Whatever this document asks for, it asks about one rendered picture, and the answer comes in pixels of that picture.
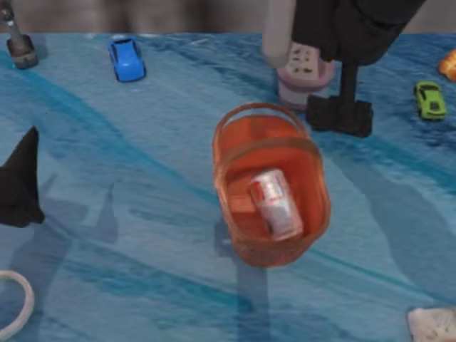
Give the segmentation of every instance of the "blue toy car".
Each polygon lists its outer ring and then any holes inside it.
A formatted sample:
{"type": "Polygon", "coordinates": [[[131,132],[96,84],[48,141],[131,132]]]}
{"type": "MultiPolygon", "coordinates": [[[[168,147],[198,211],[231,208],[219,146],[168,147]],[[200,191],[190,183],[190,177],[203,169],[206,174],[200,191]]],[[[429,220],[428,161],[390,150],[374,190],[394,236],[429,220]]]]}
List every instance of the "blue toy car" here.
{"type": "Polygon", "coordinates": [[[117,81],[132,82],[145,77],[145,65],[135,39],[113,40],[108,50],[117,81]]]}

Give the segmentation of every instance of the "green car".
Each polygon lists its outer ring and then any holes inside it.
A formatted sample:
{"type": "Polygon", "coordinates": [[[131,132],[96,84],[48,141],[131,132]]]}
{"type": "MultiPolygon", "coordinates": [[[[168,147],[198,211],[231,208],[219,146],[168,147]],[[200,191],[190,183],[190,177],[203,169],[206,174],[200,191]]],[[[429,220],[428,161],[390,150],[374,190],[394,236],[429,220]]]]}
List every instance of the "green car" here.
{"type": "Polygon", "coordinates": [[[420,117],[424,120],[442,120],[447,115],[442,90],[436,82],[420,81],[415,86],[420,117]]]}

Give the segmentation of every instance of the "orange toy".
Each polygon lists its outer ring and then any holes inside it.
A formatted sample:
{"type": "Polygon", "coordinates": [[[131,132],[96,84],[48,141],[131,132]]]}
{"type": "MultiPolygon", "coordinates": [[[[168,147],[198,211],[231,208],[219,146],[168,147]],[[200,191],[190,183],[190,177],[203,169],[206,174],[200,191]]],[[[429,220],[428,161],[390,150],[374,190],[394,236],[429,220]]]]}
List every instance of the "orange toy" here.
{"type": "Polygon", "coordinates": [[[439,64],[439,72],[456,82],[456,49],[451,51],[439,64]]]}
{"type": "Polygon", "coordinates": [[[214,185],[225,222],[238,255],[252,266],[281,266],[298,259],[327,229],[331,204],[323,163],[299,119],[289,110],[268,103],[243,105],[227,113],[212,142],[214,185]],[[245,110],[268,109],[276,115],[247,115],[227,123],[245,110]],[[249,183],[258,173],[280,169],[304,223],[304,233],[274,241],[254,206],[249,183]]]}

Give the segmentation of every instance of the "blue water surface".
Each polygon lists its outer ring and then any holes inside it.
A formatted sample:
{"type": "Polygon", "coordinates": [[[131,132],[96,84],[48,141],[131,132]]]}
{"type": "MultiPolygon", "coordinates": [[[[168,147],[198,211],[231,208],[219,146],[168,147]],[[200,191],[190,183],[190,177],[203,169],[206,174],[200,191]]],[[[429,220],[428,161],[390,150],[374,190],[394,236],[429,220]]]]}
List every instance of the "blue water surface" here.
{"type": "MultiPolygon", "coordinates": [[[[268,271],[233,255],[211,159],[228,110],[277,101],[261,36],[140,36],[148,76],[129,84],[115,80],[109,39],[33,36],[41,62],[27,71],[0,50],[0,157],[38,128],[47,216],[0,227],[0,268],[36,291],[12,341],[409,341],[408,309],[456,304],[456,85],[436,71],[456,36],[401,36],[360,72],[374,133],[312,133],[331,226],[296,263],[268,271]],[[440,123],[417,116],[422,79],[442,86],[440,123]]],[[[0,326],[22,296],[0,288],[0,326]]]]}

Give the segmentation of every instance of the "soda can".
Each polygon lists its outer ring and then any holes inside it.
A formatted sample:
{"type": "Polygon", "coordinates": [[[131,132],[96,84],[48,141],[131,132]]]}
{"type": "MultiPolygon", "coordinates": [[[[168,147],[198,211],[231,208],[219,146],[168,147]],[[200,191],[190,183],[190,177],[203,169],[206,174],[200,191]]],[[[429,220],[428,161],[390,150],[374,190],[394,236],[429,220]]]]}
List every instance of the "soda can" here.
{"type": "Polygon", "coordinates": [[[267,170],[254,176],[250,195],[273,239],[284,240],[303,233],[304,224],[281,170],[267,170]]]}

